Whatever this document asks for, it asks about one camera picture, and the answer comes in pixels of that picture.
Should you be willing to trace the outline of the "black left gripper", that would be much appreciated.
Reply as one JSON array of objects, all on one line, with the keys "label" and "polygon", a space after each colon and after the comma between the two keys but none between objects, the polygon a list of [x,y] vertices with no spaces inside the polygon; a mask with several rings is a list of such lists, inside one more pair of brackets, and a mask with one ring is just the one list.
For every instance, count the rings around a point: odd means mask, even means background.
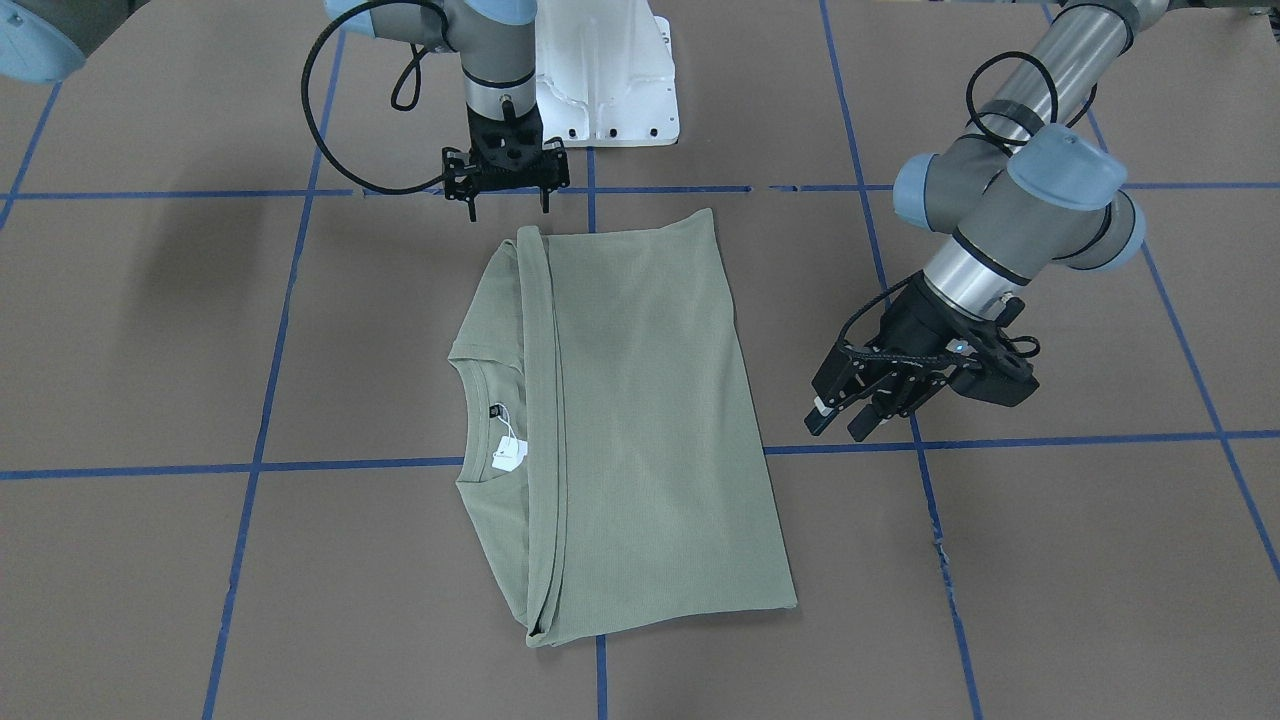
[{"label": "black left gripper", "polygon": [[[895,299],[873,338],[864,345],[850,342],[854,323],[890,295]],[[947,323],[951,311],[922,272],[855,311],[812,380],[815,397],[804,419],[808,432],[820,436],[842,410],[863,400],[867,406],[847,424],[855,442],[864,442],[887,421],[911,416],[948,382],[945,372],[966,356],[952,348],[957,338]]]}]

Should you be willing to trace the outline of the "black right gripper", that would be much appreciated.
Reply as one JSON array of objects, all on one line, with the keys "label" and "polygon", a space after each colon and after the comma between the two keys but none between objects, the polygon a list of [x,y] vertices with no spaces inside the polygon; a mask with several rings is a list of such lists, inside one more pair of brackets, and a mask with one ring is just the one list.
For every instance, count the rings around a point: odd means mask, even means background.
[{"label": "black right gripper", "polygon": [[568,155],[563,140],[544,138],[540,109],[522,115],[493,119],[467,110],[467,152],[443,150],[443,193],[466,201],[468,219],[477,222],[476,197],[502,190],[536,188],[541,214],[550,210],[550,196],[570,184]]}]

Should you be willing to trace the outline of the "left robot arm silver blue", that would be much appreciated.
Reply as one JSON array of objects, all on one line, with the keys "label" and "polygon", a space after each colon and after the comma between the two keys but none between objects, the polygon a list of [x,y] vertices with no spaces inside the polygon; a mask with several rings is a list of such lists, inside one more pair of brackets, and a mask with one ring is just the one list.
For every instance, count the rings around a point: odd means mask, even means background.
[{"label": "left robot arm silver blue", "polygon": [[1016,69],[977,102],[943,152],[910,158],[892,187],[897,217],[943,236],[919,270],[873,299],[883,305],[865,342],[837,333],[812,386],[805,419],[822,434],[847,407],[855,441],[909,418],[942,389],[1014,407],[1038,389],[1039,342],[1011,337],[1023,295],[1048,265],[1103,272],[1146,241],[1146,215],[1124,190],[1126,168],[1074,129],[1103,73],[1170,1],[1065,1],[1029,51],[993,63]]}]

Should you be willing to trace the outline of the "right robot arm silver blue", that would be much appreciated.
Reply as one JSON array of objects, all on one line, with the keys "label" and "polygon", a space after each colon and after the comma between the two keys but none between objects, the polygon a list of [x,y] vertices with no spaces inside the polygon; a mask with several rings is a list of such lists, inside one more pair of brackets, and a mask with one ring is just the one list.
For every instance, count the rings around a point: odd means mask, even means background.
[{"label": "right robot arm silver blue", "polygon": [[[3,3],[3,74],[32,85],[56,85],[131,20],[140,1]],[[535,1],[328,1],[326,26],[315,38],[300,77],[305,123],[317,152],[348,181],[383,196],[439,188],[462,202],[470,218],[484,193],[532,190],[543,213],[571,182],[564,141],[545,132],[535,83]],[[321,50],[344,31],[404,44],[410,60],[398,86],[420,85],[426,56],[453,54],[465,83],[466,149],[445,147],[431,179],[387,187],[346,167],[329,149],[311,100],[311,76]]]}]

